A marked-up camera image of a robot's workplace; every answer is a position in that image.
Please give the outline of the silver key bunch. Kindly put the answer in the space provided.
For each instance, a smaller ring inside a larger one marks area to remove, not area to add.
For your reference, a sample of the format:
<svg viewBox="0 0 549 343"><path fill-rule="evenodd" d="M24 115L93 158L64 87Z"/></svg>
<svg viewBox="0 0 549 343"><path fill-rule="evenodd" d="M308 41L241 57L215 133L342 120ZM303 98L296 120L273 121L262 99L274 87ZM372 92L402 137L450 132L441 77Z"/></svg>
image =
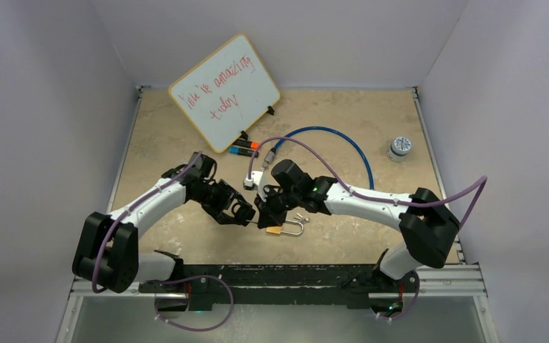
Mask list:
<svg viewBox="0 0 549 343"><path fill-rule="evenodd" d="M311 221L311 219L309 217L305 217L305 216L301 215L300 213L296 213L296 215L294 216L294 220L296 220L298 222L302 222L303 224L310 223L310 221Z"/></svg>

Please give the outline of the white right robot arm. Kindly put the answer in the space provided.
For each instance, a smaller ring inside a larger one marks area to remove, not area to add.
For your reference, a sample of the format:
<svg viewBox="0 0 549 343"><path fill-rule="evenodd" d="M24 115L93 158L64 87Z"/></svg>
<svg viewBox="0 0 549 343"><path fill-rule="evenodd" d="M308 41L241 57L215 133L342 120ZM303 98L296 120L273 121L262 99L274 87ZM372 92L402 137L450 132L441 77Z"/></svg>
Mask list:
<svg viewBox="0 0 549 343"><path fill-rule="evenodd" d="M386 194L345 186L334 177L312 178L289 159L276 164L267 184L261 171L251 171L243 181L255 191L258 227L283 224L287 213L301 208L309 213L357 217L384 225L402 235L402 242L382 253L372 280L378 289L389 291L409 272L421 266L440 269L460 229L460 221L436 195L425 188L412 194Z"/></svg>

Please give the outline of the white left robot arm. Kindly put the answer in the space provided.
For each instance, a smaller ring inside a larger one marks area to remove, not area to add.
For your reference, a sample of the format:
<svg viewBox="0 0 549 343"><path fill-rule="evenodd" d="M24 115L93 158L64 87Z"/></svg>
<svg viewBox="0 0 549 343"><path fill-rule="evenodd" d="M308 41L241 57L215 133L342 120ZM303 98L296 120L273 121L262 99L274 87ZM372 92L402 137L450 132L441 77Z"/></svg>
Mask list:
<svg viewBox="0 0 549 343"><path fill-rule="evenodd" d="M84 221L71 270L91 283L94 293L122 293L134 282L157 282L166 292L184 285L183 260L156 250L142 254L139 240L161 218L195 202L220 225L247 226L256 211L226 181L215 179L217 162L196 151L172 168L148 191L107 214L91 213Z"/></svg>

